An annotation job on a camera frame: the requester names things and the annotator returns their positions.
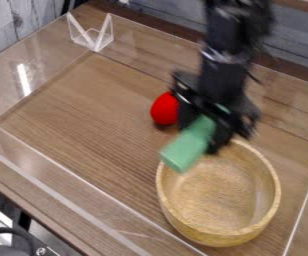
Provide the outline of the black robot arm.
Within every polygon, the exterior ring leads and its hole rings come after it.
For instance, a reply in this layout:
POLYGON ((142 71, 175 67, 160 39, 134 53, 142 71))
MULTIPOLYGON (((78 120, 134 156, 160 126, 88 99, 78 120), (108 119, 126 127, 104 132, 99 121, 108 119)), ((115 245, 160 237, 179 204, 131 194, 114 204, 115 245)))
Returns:
POLYGON ((246 95, 255 52, 273 23, 270 0, 203 0, 206 34, 196 73, 176 70, 170 92, 178 99, 178 127, 200 116, 215 122, 206 152, 215 154, 238 135, 253 136, 261 110, 246 95))

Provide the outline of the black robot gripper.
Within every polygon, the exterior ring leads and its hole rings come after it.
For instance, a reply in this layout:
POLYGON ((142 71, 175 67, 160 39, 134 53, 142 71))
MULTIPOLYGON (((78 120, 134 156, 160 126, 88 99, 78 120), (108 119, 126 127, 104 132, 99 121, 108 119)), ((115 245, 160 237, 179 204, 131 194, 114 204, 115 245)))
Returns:
POLYGON ((217 154, 238 134, 249 139, 261 118, 261 110, 245 93, 251 59, 230 59, 206 50, 200 52, 199 73, 175 70, 170 89, 178 98, 178 128, 183 130, 205 115, 215 122, 209 136, 207 154, 217 154))

